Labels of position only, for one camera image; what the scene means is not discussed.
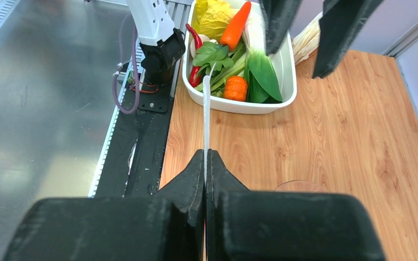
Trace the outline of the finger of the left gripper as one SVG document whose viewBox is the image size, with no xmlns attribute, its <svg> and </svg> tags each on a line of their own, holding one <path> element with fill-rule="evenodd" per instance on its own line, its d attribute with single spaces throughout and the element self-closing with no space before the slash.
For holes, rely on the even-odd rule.
<svg viewBox="0 0 418 261">
<path fill-rule="evenodd" d="M 276 54 L 296 16 L 302 0 L 259 1 L 265 24 L 266 54 Z"/>
<path fill-rule="evenodd" d="M 325 78 L 340 64 L 382 0 L 324 1 L 313 78 Z"/>
</svg>

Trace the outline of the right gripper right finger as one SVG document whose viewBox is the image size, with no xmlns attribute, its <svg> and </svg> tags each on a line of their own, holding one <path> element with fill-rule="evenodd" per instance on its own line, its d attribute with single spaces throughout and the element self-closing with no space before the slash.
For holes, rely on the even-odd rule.
<svg viewBox="0 0 418 261">
<path fill-rule="evenodd" d="M 250 190 L 215 150 L 206 169 L 208 260 L 385 260 L 354 196 Z"/>
</svg>

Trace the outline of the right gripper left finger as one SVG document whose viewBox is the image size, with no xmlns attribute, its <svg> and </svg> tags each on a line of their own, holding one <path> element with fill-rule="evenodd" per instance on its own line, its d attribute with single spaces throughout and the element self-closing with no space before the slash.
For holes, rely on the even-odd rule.
<svg viewBox="0 0 418 261">
<path fill-rule="evenodd" d="M 4 260 L 202 260 L 204 152 L 153 195 L 45 198 Z"/>
</svg>

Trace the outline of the white vegetable tray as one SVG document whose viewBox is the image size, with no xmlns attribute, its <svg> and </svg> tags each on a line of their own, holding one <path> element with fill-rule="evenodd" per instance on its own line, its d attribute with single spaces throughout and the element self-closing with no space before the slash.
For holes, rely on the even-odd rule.
<svg viewBox="0 0 418 261">
<path fill-rule="evenodd" d="M 192 1 L 190 8 L 188 8 L 189 15 L 187 22 L 189 22 L 190 24 L 192 23 L 194 17 L 195 3 L 196 1 Z M 193 38 L 190 35 L 190 33 L 186 33 L 185 36 L 185 46 L 187 47 L 187 51 L 182 57 L 182 72 L 180 75 L 182 76 L 183 84 L 191 99 L 195 103 L 203 106 L 203 93 L 197 91 L 189 83 L 191 62 L 193 60 L 193 58 L 190 55 L 189 47 L 190 42 L 191 40 L 193 40 Z M 270 55 L 270 58 L 279 83 L 279 89 L 282 96 L 281 103 L 248 103 L 231 101 L 224 98 L 211 96 L 211 109 L 238 114 L 268 114 L 275 110 L 290 105 L 297 96 L 298 88 L 296 66 L 293 57 L 292 41 L 289 32 L 287 32 L 286 37 L 284 38 L 284 41 L 279 50 L 275 54 Z"/>
</svg>

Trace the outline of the white paper coffee filter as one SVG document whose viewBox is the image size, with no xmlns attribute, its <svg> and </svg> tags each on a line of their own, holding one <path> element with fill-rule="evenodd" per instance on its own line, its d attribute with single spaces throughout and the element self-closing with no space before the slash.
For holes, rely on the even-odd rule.
<svg viewBox="0 0 418 261">
<path fill-rule="evenodd" d="M 207 182 L 208 150 L 210 148 L 210 119 L 211 119 L 211 77 L 216 63 L 211 67 L 210 73 L 203 78 L 202 96 L 204 113 L 204 184 Z"/>
</svg>

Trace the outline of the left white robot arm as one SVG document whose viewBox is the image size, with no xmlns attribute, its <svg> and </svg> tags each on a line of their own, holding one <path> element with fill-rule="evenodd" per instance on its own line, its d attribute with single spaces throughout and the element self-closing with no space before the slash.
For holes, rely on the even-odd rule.
<svg viewBox="0 0 418 261">
<path fill-rule="evenodd" d="M 319 19 L 320 37 L 313 77 L 331 74 L 381 1 L 324 1 Z M 144 51 L 158 56 L 151 70 L 168 70 L 183 55 L 181 32 L 159 1 L 127 1 L 135 23 L 134 37 Z M 268 55 L 276 54 L 301 5 L 301 1 L 260 1 L 264 22 L 261 40 Z"/>
</svg>

